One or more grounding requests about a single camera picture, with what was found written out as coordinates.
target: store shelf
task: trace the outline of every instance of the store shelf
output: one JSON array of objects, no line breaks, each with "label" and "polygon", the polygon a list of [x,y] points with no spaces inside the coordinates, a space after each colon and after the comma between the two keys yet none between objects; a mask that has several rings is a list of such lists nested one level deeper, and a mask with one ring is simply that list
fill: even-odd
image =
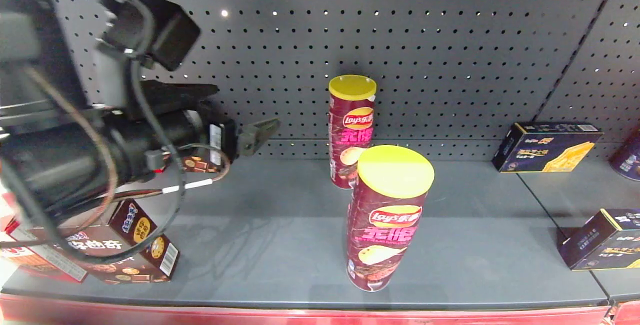
[{"label": "store shelf", "polygon": [[[640,183],[622,177],[606,161],[583,161],[573,172],[519,176],[561,228],[582,227],[601,208],[640,207]],[[640,269],[593,274],[612,299],[640,299]]]},{"label": "store shelf", "polygon": [[[541,309],[606,299],[588,272],[567,269],[555,225],[517,175],[499,174],[486,162],[434,165],[418,236],[391,284],[377,293],[347,278],[350,192],[331,184],[327,161],[273,159],[242,159],[223,181],[187,192],[167,232],[182,251],[172,282],[116,286],[90,277],[77,285],[17,272],[2,291],[271,309]],[[170,184],[171,176],[145,186]],[[163,214],[172,200],[141,204]]]}]

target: box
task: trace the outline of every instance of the box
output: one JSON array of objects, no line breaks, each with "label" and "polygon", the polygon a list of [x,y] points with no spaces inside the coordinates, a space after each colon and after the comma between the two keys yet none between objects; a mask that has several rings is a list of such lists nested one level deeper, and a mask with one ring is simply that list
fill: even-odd
[{"label": "box", "polygon": [[[90,215],[84,213],[74,216],[64,222],[60,229],[76,229]],[[112,255],[140,243],[156,227],[135,200],[126,199],[107,208],[92,225],[66,240],[69,245],[85,254]],[[42,228],[33,228],[30,231],[35,236],[44,235]],[[107,284],[137,284],[169,281],[176,271],[178,257],[180,252],[163,234],[142,252],[116,263],[98,265],[76,262],[89,274]]]},{"label": "box", "polygon": [[501,173],[571,172],[602,134],[586,122],[515,122],[492,163]]},{"label": "box", "polygon": [[571,270],[640,268],[640,209],[600,209],[559,250]]},{"label": "box", "polygon": [[[13,193],[7,192],[2,184],[0,193],[0,241],[37,240],[27,230],[27,226],[14,218],[12,208],[16,204],[16,198]],[[62,256],[49,245],[3,248],[2,257],[18,265],[22,271],[35,276],[74,283],[81,283],[87,277],[84,268]]]}]

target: dark blue box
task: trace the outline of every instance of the dark blue box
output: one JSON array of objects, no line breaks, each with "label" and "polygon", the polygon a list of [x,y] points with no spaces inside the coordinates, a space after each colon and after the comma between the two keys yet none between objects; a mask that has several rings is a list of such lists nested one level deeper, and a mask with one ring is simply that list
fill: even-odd
[{"label": "dark blue box", "polygon": [[640,209],[600,209],[559,250],[571,270],[640,268]]},{"label": "dark blue box", "polygon": [[501,173],[571,172],[602,134],[587,122],[515,122],[492,163]]}]

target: yellow lid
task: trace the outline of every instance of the yellow lid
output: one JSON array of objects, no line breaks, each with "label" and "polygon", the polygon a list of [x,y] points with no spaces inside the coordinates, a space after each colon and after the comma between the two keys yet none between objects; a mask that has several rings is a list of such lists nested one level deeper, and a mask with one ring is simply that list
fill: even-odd
[{"label": "yellow lid", "polygon": [[362,182],[384,196],[411,199],[420,196],[434,183],[434,166],[414,150],[395,145],[366,149],[358,159]]},{"label": "yellow lid", "polygon": [[343,100],[365,100],[376,94],[376,82],[362,75],[341,75],[329,81],[329,92]]}]

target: chip can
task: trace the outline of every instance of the chip can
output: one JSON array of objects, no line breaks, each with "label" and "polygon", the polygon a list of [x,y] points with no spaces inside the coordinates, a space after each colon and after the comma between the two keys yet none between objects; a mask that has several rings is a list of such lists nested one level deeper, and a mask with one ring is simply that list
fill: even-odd
[{"label": "chip can", "polygon": [[362,152],[347,211],[347,275],[364,291],[389,283],[416,234],[434,167],[405,147],[379,145]]},{"label": "chip can", "polygon": [[613,170],[627,179],[640,181],[640,129],[626,139],[611,159]]},{"label": "chip can", "polygon": [[354,188],[358,159],[370,146],[376,86],[361,75],[329,81],[329,165],[331,180],[338,188]]}]

